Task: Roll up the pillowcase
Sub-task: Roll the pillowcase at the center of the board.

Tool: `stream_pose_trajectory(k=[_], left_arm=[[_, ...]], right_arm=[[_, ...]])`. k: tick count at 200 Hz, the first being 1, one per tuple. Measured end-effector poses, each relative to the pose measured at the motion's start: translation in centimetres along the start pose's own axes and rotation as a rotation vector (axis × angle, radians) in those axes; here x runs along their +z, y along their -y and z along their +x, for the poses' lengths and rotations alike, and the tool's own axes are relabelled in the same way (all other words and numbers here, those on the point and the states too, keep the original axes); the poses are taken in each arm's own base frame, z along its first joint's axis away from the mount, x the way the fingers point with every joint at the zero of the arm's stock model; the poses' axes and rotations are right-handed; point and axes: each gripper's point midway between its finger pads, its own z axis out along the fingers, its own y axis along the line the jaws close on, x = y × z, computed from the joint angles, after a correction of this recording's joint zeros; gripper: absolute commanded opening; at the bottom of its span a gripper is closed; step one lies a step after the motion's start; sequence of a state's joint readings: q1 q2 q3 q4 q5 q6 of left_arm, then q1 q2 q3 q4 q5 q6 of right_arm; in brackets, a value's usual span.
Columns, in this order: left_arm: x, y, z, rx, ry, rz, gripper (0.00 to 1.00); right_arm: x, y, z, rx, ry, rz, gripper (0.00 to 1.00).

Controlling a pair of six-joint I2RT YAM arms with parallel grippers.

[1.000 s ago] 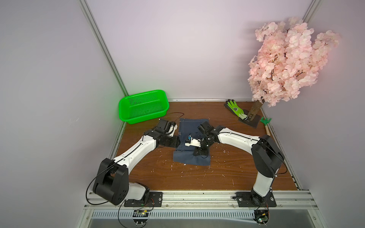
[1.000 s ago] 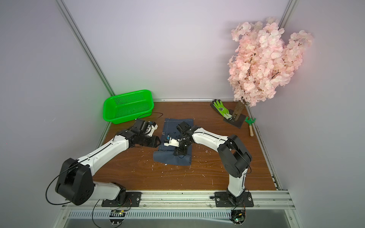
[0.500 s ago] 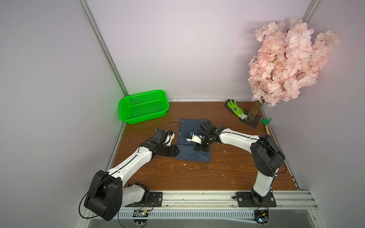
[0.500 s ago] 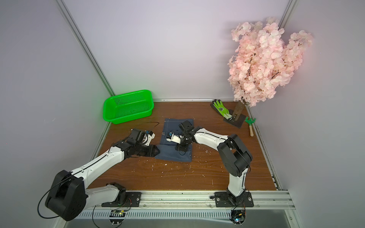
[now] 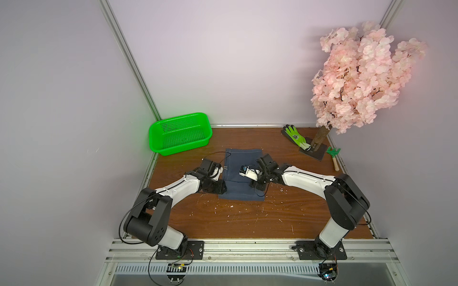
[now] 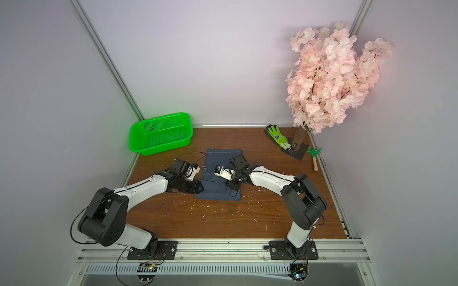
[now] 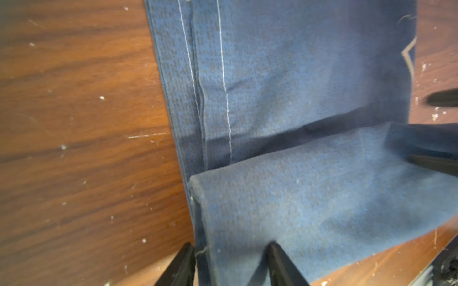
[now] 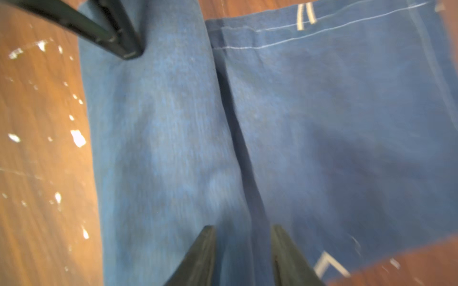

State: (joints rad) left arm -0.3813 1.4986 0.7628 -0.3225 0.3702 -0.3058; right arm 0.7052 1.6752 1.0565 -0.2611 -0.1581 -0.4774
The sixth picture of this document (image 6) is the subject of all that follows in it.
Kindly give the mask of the blue printed pillowcase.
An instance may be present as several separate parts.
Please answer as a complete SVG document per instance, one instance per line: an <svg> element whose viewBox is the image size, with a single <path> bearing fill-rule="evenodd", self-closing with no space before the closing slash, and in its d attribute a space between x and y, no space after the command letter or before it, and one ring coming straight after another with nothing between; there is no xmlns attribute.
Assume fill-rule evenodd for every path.
<svg viewBox="0 0 458 286"><path fill-rule="evenodd" d="M196 194L194 197L198 200L214 200L214 201L241 201L241 187L237 190L226 186L226 180L216 176L214 170L216 166L223 166L226 169L231 169L229 160L238 155L243 154L242 149L214 149L209 148L206 152L205 163L203 164L202 183L203 191Z"/></svg>

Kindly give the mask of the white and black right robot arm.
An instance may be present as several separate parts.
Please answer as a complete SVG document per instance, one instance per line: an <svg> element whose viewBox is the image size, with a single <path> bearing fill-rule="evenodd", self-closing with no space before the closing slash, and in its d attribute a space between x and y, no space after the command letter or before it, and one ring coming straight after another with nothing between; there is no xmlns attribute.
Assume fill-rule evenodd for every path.
<svg viewBox="0 0 458 286"><path fill-rule="evenodd" d="M303 247L309 240L312 229L328 208L327 201L304 174L284 175L257 164L244 170L216 167L214 174L230 185L246 183L281 196L292 218L286 241L295 249Z"/></svg>

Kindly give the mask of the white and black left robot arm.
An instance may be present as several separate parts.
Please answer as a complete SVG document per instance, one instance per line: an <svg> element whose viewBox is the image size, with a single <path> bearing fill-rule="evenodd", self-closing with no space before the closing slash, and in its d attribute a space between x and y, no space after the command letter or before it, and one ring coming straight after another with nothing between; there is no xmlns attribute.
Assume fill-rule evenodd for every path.
<svg viewBox="0 0 458 286"><path fill-rule="evenodd" d="M153 233L126 222L128 212L136 205L156 195L177 190L179 193L199 194L204 191L199 180L162 172L143 181L118 189L99 189L85 209L77 229L96 243L147 249Z"/></svg>

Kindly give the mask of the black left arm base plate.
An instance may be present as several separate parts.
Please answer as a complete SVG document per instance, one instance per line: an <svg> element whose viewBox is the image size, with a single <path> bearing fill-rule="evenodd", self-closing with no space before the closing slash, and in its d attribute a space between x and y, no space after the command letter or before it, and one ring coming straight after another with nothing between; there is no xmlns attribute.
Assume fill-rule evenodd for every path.
<svg viewBox="0 0 458 286"><path fill-rule="evenodd" d="M128 260L174 260L178 247L178 241L155 240L143 250L131 247Z"/></svg>

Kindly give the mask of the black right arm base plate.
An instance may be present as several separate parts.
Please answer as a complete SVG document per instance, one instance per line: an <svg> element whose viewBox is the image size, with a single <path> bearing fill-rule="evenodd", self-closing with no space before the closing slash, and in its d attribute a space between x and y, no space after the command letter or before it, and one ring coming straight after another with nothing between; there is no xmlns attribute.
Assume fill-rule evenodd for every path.
<svg viewBox="0 0 458 286"><path fill-rule="evenodd" d="M302 247L296 248L288 241L273 240L263 247L270 254L271 260L308 259L318 260L316 243L308 240Z"/></svg>

